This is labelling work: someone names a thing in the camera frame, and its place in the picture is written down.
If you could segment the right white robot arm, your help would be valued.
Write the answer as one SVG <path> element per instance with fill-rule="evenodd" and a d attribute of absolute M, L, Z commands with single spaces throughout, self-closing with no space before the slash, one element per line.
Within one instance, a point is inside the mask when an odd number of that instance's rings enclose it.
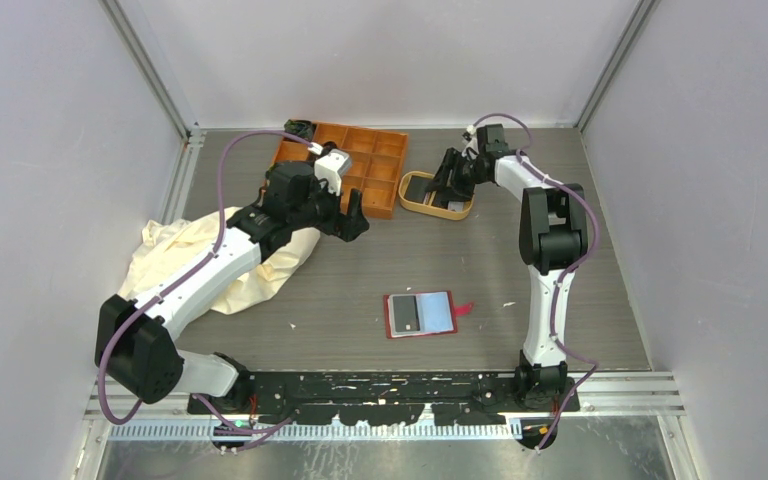
<path fill-rule="evenodd" d="M 550 401 L 565 406 L 573 394 L 562 345 L 566 308 L 575 270 L 589 250 L 583 191 L 510 148 L 500 124 L 470 126 L 463 138 L 462 149 L 445 152 L 425 195 L 453 211 L 472 200 L 477 185 L 493 183 L 520 201 L 519 254 L 530 276 L 530 311 L 513 390 L 527 410 Z"/>

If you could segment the red card holder wallet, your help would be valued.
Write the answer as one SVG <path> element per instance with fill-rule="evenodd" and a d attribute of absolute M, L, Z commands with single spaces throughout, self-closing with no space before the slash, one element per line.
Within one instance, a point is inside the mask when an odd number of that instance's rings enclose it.
<path fill-rule="evenodd" d="M 393 332 L 391 297 L 396 295 L 415 295 L 417 298 L 420 331 L 410 334 L 395 334 Z M 425 337 L 455 334 L 458 332 L 458 319 L 469 315 L 474 309 L 474 303 L 456 305 L 451 291 L 419 292 L 390 294 L 383 297 L 386 335 L 388 339 Z"/>

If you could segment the tan oval tray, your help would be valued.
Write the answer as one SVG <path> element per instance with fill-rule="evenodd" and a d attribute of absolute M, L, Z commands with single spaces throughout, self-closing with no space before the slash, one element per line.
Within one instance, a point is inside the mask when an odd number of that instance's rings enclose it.
<path fill-rule="evenodd" d="M 408 211 L 430 217 L 460 221 L 468 217 L 472 201 L 445 200 L 438 192 L 428 191 L 433 175 L 421 171 L 405 173 L 398 185 L 398 201 Z"/>

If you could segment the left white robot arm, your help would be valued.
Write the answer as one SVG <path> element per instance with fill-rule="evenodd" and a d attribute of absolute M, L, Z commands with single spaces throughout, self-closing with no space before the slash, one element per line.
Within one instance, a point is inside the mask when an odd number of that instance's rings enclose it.
<path fill-rule="evenodd" d="M 229 413 L 245 409 L 252 388 L 238 362 L 222 354 L 185 352 L 175 342 L 233 281 L 287 245 L 294 232 L 315 228 L 350 242 L 368 230 L 359 190 L 352 190 L 348 210 L 341 210 L 342 177 L 351 165 L 339 150 L 313 163 L 274 165 L 258 199 L 221 219 L 213 245 L 136 298 L 106 300 L 95 353 L 101 376 L 145 404 L 190 393 L 211 396 Z"/>

